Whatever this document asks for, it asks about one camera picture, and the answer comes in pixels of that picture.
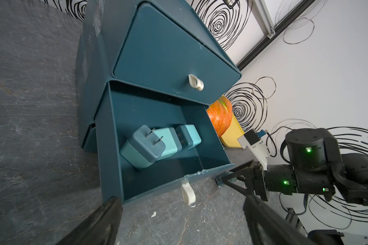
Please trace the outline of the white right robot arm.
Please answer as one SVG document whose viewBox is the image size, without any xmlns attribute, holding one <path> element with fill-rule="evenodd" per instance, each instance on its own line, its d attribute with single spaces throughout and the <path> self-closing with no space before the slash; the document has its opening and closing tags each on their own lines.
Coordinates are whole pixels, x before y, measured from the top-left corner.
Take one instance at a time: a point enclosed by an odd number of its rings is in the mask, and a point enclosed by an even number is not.
<svg viewBox="0 0 368 245">
<path fill-rule="evenodd" d="M 290 129 L 278 155 L 285 152 L 283 165 L 268 165 L 267 131 L 250 130 L 238 142 L 255 155 L 250 160 L 216 177 L 245 196 L 244 215 L 255 245 L 368 245 L 368 235 L 347 233 L 344 228 L 313 230 L 303 235 L 270 207 L 269 194 L 302 194 L 304 208 L 311 195 L 330 202 L 339 192 L 346 204 L 368 206 L 368 155 L 342 154 L 337 139 L 324 128 Z"/>
</svg>

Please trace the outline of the teal plug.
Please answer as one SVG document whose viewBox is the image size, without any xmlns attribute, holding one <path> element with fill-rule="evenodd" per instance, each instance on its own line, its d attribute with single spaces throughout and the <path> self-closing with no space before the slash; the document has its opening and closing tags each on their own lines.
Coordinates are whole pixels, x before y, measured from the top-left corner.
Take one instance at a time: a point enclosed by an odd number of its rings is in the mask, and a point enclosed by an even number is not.
<svg viewBox="0 0 368 245">
<path fill-rule="evenodd" d="M 158 160 L 169 158 L 182 150 L 182 144 L 173 127 L 156 129 L 154 133 L 162 138 L 162 142 L 165 144 L 165 149 Z"/>
<path fill-rule="evenodd" d="M 146 125 L 141 125 L 127 139 L 120 154 L 136 169 L 150 167 L 162 156 L 166 145 L 161 137 Z"/>
<path fill-rule="evenodd" d="M 198 146 L 202 140 L 194 125 L 179 125 L 175 128 L 182 145 L 182 150 L 189 150 Z"/>
</svg>

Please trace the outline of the teal drawer cabinet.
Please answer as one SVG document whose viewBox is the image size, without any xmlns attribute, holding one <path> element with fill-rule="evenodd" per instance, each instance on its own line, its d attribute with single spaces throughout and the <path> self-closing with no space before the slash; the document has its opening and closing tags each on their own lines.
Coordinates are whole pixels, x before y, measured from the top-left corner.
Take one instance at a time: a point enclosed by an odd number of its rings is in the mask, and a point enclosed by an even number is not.
<svg viewBox="0 0 368 245">
<path fill-rule="evenodd" d="M 150 199 L 232 167 L 207 114 L 241 73 L 186 1 L 88 1 L 76 58 L 80 143 L 102 198 Z M 121 154 L 140 126 L 194 125 L 201 143 L 137 170 Z"/>
</svg>

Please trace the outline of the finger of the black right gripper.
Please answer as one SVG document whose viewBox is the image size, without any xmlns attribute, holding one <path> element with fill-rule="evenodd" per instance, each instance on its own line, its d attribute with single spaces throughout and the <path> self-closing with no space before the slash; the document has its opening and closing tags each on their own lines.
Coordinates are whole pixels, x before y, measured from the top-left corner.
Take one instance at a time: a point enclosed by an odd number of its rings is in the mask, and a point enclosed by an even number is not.
<svg viewBox="0 0 368 245">
<path fill-rule="evenodd" d="M 224 185 L 236 190 L 244 196 L 253 195 L 254 193 L 254 160 L 239 165 L 227 172 L 219 174 L 216 178 L 216 184 L 219 187 Z"/>
</svg>

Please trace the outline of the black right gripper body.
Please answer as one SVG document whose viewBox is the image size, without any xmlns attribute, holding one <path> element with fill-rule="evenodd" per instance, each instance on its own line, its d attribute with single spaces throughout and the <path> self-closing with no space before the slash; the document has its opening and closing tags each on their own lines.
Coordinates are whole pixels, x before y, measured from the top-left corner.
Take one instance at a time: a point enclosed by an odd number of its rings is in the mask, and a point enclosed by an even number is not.
<svg viewBox="0 0 368 245">
<path fill-rule="evenodd" d="M 267 170 L 260 163 L 254 166 L 255 194 L 262 201 L 268 201 L 270 192 L 292 195 L 296 193 L 296 179 L 290 164 L 271 165 Z"/>
</svg>

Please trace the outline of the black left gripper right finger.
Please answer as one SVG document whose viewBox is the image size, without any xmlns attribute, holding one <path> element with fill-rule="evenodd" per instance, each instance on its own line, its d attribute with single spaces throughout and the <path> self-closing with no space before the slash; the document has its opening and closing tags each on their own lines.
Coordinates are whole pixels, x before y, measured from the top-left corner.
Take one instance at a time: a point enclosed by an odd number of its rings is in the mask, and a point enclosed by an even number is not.
<svg viewBox="0 0 368 245">
<path fill-rule="evenodd" d="M 314 244 L 254 195 L 246 196 L 243 211 L 254 245 Z"/>
</svg>

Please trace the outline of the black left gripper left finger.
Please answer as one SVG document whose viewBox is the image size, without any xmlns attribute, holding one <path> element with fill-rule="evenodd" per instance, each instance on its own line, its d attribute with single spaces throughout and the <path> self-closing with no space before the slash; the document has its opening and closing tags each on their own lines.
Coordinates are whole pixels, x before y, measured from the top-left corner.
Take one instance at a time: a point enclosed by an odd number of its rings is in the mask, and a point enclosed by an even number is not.
<svg viewBox="0 0 368 245">
<path fill-rule="evenodd" d="M 111 197 L 58 242 L 59 245 L 115 245 L 123 213 L 119 197 Z"/>
</svg>

